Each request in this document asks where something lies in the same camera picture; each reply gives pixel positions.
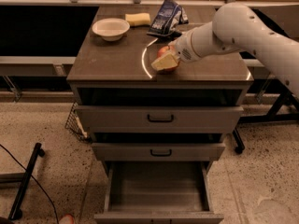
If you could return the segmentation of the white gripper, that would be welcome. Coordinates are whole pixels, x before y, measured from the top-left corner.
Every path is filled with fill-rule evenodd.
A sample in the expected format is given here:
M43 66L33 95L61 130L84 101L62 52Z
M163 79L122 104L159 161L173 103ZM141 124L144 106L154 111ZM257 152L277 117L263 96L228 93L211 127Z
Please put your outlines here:
M169 43L169 47L176 53L171 51L164 53L151 63L151 67L157 71L170 71L176 69L179 64L179 59L185 63L193 63L202 59L193 49L192 31L183 33L177 39Z

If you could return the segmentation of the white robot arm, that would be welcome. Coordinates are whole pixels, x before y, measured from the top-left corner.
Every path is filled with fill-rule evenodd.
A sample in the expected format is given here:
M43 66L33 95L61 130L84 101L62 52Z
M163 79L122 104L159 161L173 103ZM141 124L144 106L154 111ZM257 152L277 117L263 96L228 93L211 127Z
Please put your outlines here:
M151 63L156 71L193 63L209 55L243 50L299 97L299 42L280 35L249 8L239 3L222 6L213 20L169 43L169 49Z

